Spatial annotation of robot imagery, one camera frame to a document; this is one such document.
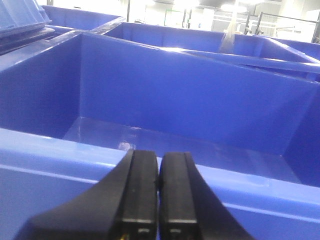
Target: blue plastic bin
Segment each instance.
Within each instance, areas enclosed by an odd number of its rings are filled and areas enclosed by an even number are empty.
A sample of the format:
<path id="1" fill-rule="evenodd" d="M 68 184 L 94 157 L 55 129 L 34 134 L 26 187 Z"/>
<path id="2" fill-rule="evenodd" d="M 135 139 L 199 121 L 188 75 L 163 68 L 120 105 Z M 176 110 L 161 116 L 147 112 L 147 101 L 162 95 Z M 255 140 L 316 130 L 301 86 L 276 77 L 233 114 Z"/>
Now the blue plastic bin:
<path id="1" fill-rule="evenodd" d="M 52 21 L 50 25 L 59 33 L 71 30 L 95 31 L 110 22 L 123 22 L 125 19 L 116 15 L 83 11 L 79 9 L 67 9 L 50 5 L 42 6 Z"/>
<path id="2" fill-rule="evenodd" d="M 256 239 L 316 240 L 319 103 L 318 82 L 85 32 L 0 56 L 0 239 L 135 148 L 192 152 Z"/>
<path id="3" fill-rule="evenodd" d="M 304 79 L 318 80 L 320 74 L 320 61 L 266 37 L 236 34 L 233 54 L 218 54 L 222 32 L 123 22 L 106 35 Z"/>

